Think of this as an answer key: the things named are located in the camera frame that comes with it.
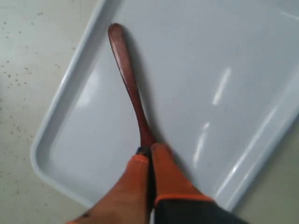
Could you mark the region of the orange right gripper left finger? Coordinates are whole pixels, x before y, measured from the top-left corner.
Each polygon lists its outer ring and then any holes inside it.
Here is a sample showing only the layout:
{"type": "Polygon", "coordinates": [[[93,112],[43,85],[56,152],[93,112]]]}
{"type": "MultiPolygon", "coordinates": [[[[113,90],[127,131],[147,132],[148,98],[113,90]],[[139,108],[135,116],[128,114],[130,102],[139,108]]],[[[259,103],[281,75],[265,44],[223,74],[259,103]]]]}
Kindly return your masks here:
{"type": "Polygon", "coordinates": [[[118,182],[93,207],[69,224],[148,224],[150,148],[139,147],[118,182]]]}

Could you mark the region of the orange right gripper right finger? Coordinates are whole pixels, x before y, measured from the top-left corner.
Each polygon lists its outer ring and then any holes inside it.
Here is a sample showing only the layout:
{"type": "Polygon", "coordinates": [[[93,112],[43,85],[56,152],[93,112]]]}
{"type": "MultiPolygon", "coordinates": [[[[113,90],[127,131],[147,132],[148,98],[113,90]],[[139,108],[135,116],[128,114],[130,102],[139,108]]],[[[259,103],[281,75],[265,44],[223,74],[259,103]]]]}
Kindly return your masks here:
{"type": "Polygon", "coordinates": [[[221,208],[200,192],[175,163],[170,148],[151,147],[156,181],[156,224],[243,224],[244,220],[221,208]]]}

